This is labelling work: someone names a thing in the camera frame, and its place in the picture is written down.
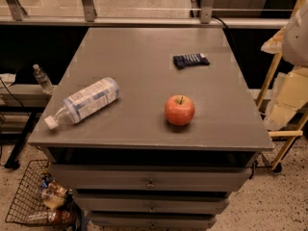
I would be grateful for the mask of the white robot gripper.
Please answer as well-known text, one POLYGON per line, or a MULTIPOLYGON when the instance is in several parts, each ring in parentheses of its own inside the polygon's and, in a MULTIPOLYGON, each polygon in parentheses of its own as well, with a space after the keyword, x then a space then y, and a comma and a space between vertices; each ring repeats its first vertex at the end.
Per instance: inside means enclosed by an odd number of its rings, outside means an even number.
POLYGON ((308 0, 283 27, 261 47, 269 54, 283 54, 295 66, 288 74, 274 80, 271 99, 266 107, 264 124, 268 130, 280 130, 308 102, 308 0))

